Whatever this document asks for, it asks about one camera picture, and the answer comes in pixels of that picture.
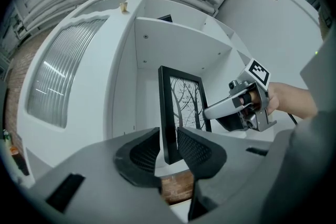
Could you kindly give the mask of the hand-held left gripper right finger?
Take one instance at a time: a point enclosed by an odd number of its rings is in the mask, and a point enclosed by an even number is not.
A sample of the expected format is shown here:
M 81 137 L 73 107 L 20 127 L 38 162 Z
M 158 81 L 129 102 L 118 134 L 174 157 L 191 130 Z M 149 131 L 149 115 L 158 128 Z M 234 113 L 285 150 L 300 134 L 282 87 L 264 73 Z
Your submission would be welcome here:
M 195 180 L 214 177 L 226 163 L 224 148 L 184 127 L 177 128 L 177 144 Z

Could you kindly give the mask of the person's right hand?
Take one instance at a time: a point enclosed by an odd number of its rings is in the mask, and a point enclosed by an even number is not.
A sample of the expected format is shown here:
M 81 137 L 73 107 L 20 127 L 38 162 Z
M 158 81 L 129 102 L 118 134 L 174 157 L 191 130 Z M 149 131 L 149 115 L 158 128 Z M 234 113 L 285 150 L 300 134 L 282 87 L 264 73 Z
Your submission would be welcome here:
M 239 100 L 243 106 L 246 106 L 254 110 L 260 109 L 260 97 L 257 91 L 255 90 L 240 95 Z

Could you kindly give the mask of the black framed tree picture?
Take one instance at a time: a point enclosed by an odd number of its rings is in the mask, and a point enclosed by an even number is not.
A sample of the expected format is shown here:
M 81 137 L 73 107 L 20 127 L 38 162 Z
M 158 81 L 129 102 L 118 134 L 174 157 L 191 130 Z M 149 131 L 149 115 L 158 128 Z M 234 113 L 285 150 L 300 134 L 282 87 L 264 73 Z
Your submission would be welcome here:
M 171 165 L 182 159 L 178 152 L 178 127 L 208 132 L 212 128 L 203 115 L 207 100 L 200 77 L 165 66 L 159 67 L 158 75 L 164 160 Z

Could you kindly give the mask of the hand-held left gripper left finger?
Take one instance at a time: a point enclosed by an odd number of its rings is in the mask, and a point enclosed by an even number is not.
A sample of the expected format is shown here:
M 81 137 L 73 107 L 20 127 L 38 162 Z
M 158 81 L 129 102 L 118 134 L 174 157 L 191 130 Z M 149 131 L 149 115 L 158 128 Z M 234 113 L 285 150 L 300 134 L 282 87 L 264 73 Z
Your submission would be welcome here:
M 139 188 L 161 188 L 155 176 L 160 152 L 160 128 L 136 131 L 113 138 L 111 144 L 110 181 L 114 186 L 126 183 Z

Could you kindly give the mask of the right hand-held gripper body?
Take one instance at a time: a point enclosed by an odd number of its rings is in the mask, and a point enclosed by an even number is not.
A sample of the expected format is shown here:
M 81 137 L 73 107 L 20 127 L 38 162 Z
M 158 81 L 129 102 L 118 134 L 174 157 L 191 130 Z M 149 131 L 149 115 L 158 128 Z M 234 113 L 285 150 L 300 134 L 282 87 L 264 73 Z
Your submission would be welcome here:
M 244 116 L 245 122 L 249 129 L 255 131 L 265 131 L 270 128 L 276 121 L 270 121 L 267 106 L 269 104 L 269 86 L 270 73 L 255 59 L 251 59 L 239 74 L 236 80 L 229 83 L 230 97 L 238 97 L 238 111 Z M 260 97 L 260 109 L 254 110 L 243 106 L 239 96 L 249 91 L 257 91 Z

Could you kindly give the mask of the white ribbed glass cabinet door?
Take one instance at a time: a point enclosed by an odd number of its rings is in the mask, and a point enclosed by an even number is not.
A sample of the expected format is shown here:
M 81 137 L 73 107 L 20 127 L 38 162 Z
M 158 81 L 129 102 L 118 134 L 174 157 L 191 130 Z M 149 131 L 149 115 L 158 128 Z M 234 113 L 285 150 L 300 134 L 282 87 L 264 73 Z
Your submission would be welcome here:
M 128 2 L 122 14 L 120 3 Z M 21 136 L 112 132 L 118 69 L 146 0 L 89 0 L 56 26 L 35 54 L 20 94 Z

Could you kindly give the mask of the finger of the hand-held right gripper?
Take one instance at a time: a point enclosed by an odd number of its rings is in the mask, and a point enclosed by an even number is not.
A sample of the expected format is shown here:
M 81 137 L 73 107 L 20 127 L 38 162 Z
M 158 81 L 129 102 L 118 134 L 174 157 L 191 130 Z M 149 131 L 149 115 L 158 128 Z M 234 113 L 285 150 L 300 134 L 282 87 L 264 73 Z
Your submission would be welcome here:
M 219 119 L 238 111 L 238 97 L 227 97 L 204 110 L 204 117 L 208 120 Z
M 246 131 L 248 129 L 241 112 L 221 117 L 217 121 L 227 131 Z

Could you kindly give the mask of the person's right forearm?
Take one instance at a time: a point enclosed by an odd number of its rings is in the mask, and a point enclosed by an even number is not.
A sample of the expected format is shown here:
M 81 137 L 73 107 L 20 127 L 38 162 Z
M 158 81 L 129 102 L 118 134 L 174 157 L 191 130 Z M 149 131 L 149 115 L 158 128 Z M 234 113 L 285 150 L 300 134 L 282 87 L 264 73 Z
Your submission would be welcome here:
M 318 113 L 312 95 L 306 89 L 293 87 L 285 83 L 271 82 L 268 93 L 268 114 L 278 110 L 301 119 L 307 119 L 314 117 Z

